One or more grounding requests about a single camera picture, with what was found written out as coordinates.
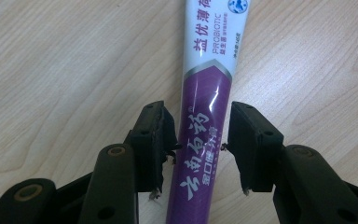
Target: wooden surface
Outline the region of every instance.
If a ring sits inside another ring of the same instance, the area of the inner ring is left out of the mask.
[[[27,178],[60,187],[90,172],[148,103],[164,100],[178,122],[184,5],[0,1],[0,196]],[[254,0],[234,100],[358,185],[358,1]],[[140,223],[164,223],[171,174],[166,163],[157,201],[140,195]],[[277,223],[271,198],[245,197],[233,157],[220,154],[210,223]]]

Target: toothpaste tube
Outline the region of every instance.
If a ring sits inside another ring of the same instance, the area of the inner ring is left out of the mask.
[[[207,223],[250,0],[187,0],[182,114],[167,223]]]

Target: wood grain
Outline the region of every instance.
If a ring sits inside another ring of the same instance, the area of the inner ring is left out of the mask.
[[[0,196],[27,178],[60,187],[90,172],[150,102],[179,121],[184,6],[0,0]],[[358,1],[253,0],[233,100],[358,185]],[[272,194],[245,197],[233,157],[219,160],[210,223],[277,223]],[[140,223],[164,223],[171,174],[166,163],[160,199],[140,195]]]

